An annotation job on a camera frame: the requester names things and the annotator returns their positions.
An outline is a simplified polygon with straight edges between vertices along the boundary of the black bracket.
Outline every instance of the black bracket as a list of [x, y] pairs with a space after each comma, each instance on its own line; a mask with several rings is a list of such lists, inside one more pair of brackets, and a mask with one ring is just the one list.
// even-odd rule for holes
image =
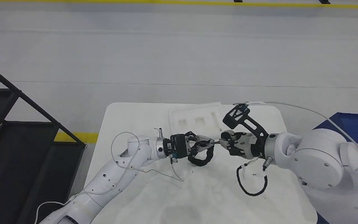
[[241, 124], [257, 138], [260, 145], [264, 146], [266, 138], [269, 136], [269, 134], [261, 125], [259, 125], [248, 115], [249, 113], [250, 109], [248, 108], [247, 104], [238, 104], [225, 115], [223, 123], [226, 124], [230, 129], [234, 129], [236, 126]]

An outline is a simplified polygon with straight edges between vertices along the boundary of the yellow floor line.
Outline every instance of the yellow floor line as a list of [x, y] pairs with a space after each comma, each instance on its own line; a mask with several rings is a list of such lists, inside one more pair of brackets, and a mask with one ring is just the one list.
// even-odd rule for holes
[[320, 3], [235, 3], [167, 0], [0, 0], [0, 2], [48, 2], [48, 3], [126, 3], [126, 4], [185, 4], [204, 6], [256, 6], [256, 7], [300, 7], [300, 8], [358, 8], [358, 4], [320, 4]]
[[[98, 133], [74, 132], [77, 138], [86, 144], [95, 144], [98, 139]], [[75, 142], [70, 136], [64, 132], [57, 133], [55, 142]]]

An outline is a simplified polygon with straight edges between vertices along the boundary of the black metal frame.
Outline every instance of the black metal frame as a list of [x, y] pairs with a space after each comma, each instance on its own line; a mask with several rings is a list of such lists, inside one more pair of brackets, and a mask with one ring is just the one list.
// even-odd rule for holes
[[12, 84], [9, 80], [3, 77], [0, 74], [0, 82], [4, 84], [12, 93], [10, 100], [3, 111], [0, 111], [0, 124], [5, 121], [5, 117], [10, 112], [11, 108], [14, 106], [15, 102], [18, 98], [22, 98], [25, 102], [27, 102], [30, 106], [32, 106], [35, 110], [37, 110], [40, 114], [46, 117], [49, 121], [51, 121], [57, 128], [61, 129], [64, 133], [69, 135], [73, 140], [77, 143], [81, 144], [84, 148], [86, 144], [83, 143], [79, 138], [77, 138], [72, 132], [70, 132], [65, 126], [59, 123], [55, 118], [53, 118], [49, 113], [47, 113], [44, 109], [42, 109], [37, 103], [35, 103], [32, 99], [30, 99], [26, 94], [24, 94], [21, 90], [19, 90], [14, 84]]

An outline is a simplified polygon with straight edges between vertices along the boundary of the cable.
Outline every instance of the cable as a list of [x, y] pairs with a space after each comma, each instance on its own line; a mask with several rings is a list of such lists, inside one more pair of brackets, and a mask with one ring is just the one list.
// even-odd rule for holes
[[245, 192], [245, 194], [249, 195], [249, 196], [258, 196], [260, 194], [262, 194], [266, 188], [267, 188], [267, 174], [265, 173], [265, 168], [263, 168], [263, 172], [265, 174], [265, 176], [263, 177], [263, 179], [265, 180], [265, 183], [263, 185], [263, 188], [257, 192], [257, 193], [249, 193], [248, 191], [246, 191], [246, 189], [244, 188], [244, 186], [241, 184], [241, 180], [240, 180], [240, 174], [239, 174], [239, 170], [242, 169], [242, 166], [239, 166], [236, 170], [236, 177], [237, 177], [237, 181], [239, 182], [239, 185], [241, 187], [241, 189]]
[[163, 175], [163, 176], [167, 176], [167, 177], [169, 177], [169, 178], [173, 178], [173, 179], [178, 180], [178, 181], [183, 181], [183, 180], [176, 174], [176, 172], [174, 171], [174, 167], [173, 167], [173, 166], [172, 166], [172, 170], [173, 170], [174, 174], [178, 177], [178, 179], [177, 179], [177, 178], [174, 178], [173, 176], [169, 176], [169, 175], [167, 175], [167, 174], [164, 174], [164, 173], [162, 173], [162, 172], [159, 172], [158, 170], [155, 170], [155, 169], [150, 169], [150, 170], [148, 170], [148, 171], [144, 171], [144, 170], [136, 169], [136, 168], [128, 168], [128, 166], [129, 166], [130, 163], [132, 162], [132, 159], [134, 158], [134, 156], [133, 156], [132, 159], [129, 161], [129, 164], [128, 164], [127, 167], [119, 165], [119, 164], [116, 162], [116, 159], [114, 158], [114, 155], [113, 155], [113, 144], [114, 144], [114, 141], [116, 140], [116, 138], [117, 138], [119, 135], [123, 134], [123, 133], [132, 134], [132, 135], [134, 135], [134, 136], [136, 137], [136, 139], [138, 140], [138, 148], [137, 148], [137, 150], [136, 150], [134, 156], [135, 156], [136, 153], [138, 152], [139, 146], [140, 146], [139, 138], [138, 138], [135, 134], [133, 134], [132, 132], [122, 132], [122, 133], [119, 133], [119, 134], [113, 139], [113, 141], [112, 141], [112, 143], [111, 143], [111, 156], [112, 156], [112, 159], [113, 159], [113, 161], [115, 162], [115, 164], [116, 164], [117, 166], [119, 166], [120, 168], [126, 169], [126, 170], [136, 170], [136, 171], [143, 172], [143, 173], [149, 173], [149, 172], [151, 172], [151, 171], [155, 171], [155, 172], [157, 172], [157, 173], [159, 173], [159, 174], [161, 174], [161, 175]]
[[43, 206], [44, 204], [50, 204], [50, 203], [52, 203], [52, 204], [60, 204], [60, 205], [62, 205], [62, 206], [65, 206], [68, 202], [69, 202], [69, 201], [67, 201], [66, 203], [61, 203], [61, 202], [44, 202], [44, 203], [40, 204], [40, 205], [38, 206], [37, 210], [36, 210], [36, 218], [35, 218], [34, 224], [37, 224], [37, 219], [39, 218], [39, 209], [40, 209], [40, 207]]
[[175, 172], [173, 164], [171, 164], [171, 166], [172, 166], [173, 173], [177, 176], [178, 179], [180, 179], [180, 181], [183, 181], [183, 180], [177, 175], [177, 173]]
[[353, 142], [356, 146], [358, 146], [358, 144], [356, 143], [356, 141], [354, 141], [354, 139], [349, 135], [347, 134], [342, 128], [340, 128], [335, 122], [333, 122], [330, 118], [324, 116], [323, 114], [317, 112], [317, 111], [314, 111], [314, 110], [311, 110], [311, 109], [308, 109], [308, 108], [304, 108], [302, 106], [296, 106], [296, 105], [293, 105], [293, 104], [286, 104], [284, 102], [276, 102], [276, 101], [265, 101], [264, 103], [267, 103], [267, 104], [281, 104], [281, 105], [287, 105], [287, 106], [293, 106], [295, 108], [300, 108], [300, 109], [304, 109], [304, 110], [308, 110], [308, 111], [311, 111], [311, 112], [314, 112], [322, 117], [324, 117], [325, 119], [327, 119], [333, 126], [335, 126], [340, 132], [342, 132], [342, 134], [344, 134], [351, 142]]

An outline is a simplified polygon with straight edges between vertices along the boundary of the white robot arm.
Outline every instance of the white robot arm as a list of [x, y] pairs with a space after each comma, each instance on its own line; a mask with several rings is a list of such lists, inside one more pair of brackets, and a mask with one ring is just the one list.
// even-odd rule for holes
[[[230, 128], [241, 124], [252, 133], [222, 133], [220, 144], [230, 155], [262, 158], [265, 171], [270, 164], [291, 170], [316, 211], [329, 223], [358, 223], [358, 148], [339, 133], [316, 129], [303, 136], [268, 134], [247, 114], [245, 104], [236, 106], [223, 122]], [[238, 181], [241, 188], [239, 169]]]
[[128, 139], [128, 148], [121, 155], [109, 161], [91, 182], [65, 206], [49, 214], [40, 224], [89, 224], [103, 207], [133, 181], [141, 167], [169, 157], [172, 162], [178, 158], [214, 148], [214, 140], [187, 134], [175, 134], [163, 138], [159, 129], [158, 138], [135, 136]]

